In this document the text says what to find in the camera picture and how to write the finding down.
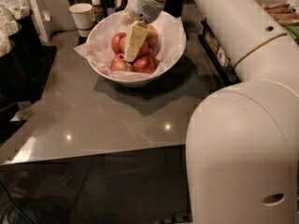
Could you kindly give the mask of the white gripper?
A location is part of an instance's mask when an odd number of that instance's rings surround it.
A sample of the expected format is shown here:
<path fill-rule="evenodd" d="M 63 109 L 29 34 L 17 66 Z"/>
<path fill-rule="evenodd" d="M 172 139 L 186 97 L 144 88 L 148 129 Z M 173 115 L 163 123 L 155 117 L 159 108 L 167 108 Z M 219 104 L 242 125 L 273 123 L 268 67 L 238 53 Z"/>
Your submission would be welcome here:
<path fill-rule="evenodd" d="M 148 35 L 147 23 L 158 19 L 164 9 L 166 0 L 127 0 L 124 16 L 135 21 L 128 27 L 124 59 L 132 62 L 136 57 Z"/>

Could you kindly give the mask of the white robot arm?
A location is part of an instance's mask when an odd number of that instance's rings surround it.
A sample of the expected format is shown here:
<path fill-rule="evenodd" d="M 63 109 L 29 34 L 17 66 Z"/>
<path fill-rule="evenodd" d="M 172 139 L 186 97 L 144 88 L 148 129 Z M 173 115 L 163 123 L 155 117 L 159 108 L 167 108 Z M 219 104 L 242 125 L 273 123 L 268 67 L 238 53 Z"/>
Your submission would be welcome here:
<path fill-rule="evenodd" d="M 254 0 L 194 0 L 240 81 L 186 137 L 192 224 L 298 224 L 298 46 Z"/>

